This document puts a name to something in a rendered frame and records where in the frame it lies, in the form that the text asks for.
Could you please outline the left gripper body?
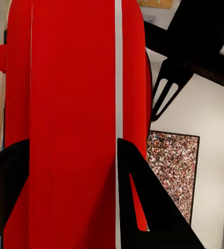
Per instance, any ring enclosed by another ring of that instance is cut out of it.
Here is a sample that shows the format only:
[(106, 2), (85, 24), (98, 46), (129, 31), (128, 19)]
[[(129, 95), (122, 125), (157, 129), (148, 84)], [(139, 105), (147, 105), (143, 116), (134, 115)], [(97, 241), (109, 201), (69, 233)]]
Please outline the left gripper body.
[(194, 70), (224, 82), (224, 0), (182, 0), (168, 28), (144, 21), (149, 51), (175, 53)]

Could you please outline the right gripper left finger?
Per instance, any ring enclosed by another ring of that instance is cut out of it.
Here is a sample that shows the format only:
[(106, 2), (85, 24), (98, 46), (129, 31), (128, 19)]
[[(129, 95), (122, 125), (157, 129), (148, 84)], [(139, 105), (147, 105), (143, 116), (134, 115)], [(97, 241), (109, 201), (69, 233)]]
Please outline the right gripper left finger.
[(30, 139), (0, 152), (0, 237), (29, 176)]

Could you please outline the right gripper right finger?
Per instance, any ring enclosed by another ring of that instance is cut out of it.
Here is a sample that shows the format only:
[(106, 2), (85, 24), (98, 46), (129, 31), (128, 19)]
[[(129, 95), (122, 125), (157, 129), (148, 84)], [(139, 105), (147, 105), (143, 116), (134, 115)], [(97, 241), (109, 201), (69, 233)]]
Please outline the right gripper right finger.
[[(121, 249), (205, 249), (138, 148), (117, 139)], [(147, 231), (137, 226), (129, 173), (133, 178)]]

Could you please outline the radio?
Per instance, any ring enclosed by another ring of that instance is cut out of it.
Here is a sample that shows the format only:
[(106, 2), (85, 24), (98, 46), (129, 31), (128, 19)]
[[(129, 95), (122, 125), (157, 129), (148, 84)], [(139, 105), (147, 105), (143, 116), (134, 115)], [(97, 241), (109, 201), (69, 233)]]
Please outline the radio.
[(147, 160), (147, 51), (137, 0), (12, 0), (3, 149), (30, 139), (30, 170), (0, 249), (121, 249), (117, 139)]

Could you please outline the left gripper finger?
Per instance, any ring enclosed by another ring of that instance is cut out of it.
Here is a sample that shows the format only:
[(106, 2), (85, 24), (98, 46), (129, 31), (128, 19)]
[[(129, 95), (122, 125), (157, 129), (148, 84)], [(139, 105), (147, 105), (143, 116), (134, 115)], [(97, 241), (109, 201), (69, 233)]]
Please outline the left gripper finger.
[(169, 84), (171, 83), (174, 75), (176, 74), (177, 72), (177, 69), (180, 65), (170, 59), (166, 59), (162, 62), (162, 66), (161, 66), (161, 69), (160, 69), (160, 72), (159, 72), (159, 75), (157, 77), (157, 80), (156, 80), (156, 83), (155, 83), (155, 87), (153, 89), (153, 100), (154, 100), (154, 97), (155, 97), (155, 94), (156, 94), (156, 91), (157, 91), (157, 88), (159, 87), (159, 83), (161, 81), (161, 79), (165, 78), (168, 80), (163, 92), (161, 93), (157, 103), (155, 104), (153, 110), (152, 110), (152, 114), (154, 113), (154, 111), (156, 110), (157, 106), (159, 105), (162, 97), (164, 96)]
[[(154, 111), (151, 123), (156, 122), (159, 120), (159, 118), (164, 114), (164, 112), (168, 109), (168, 107), (171, 105), (173, 100), (176, 98), (176, 96), (182, 91), (182, 89), (186, 86), (186, 84), (190, 81), (190, 79), (193, 76), (193, 67), (188, 64), (188, 60), (184, 57), (181, 57), (175, 53), (169, 53), (168, 59), (178, 63), (180, 66), (177, 69), (176, 74), (174, 75), (171, 83), (169, 84), (164, 96), (162, 97), (159, 105), (157, 106), (156, 110)], [(161, 107), (166, 95), (168, 94), (168, 91), (172, 87), (173, 83), (178, 84), (178, 90), (174, 93), (172, 98), (166, 103), (166, 105), (163, 107), (163, 109), (160, 111), (158, 115), (156, 113), (158, 112), (159, 108)]]

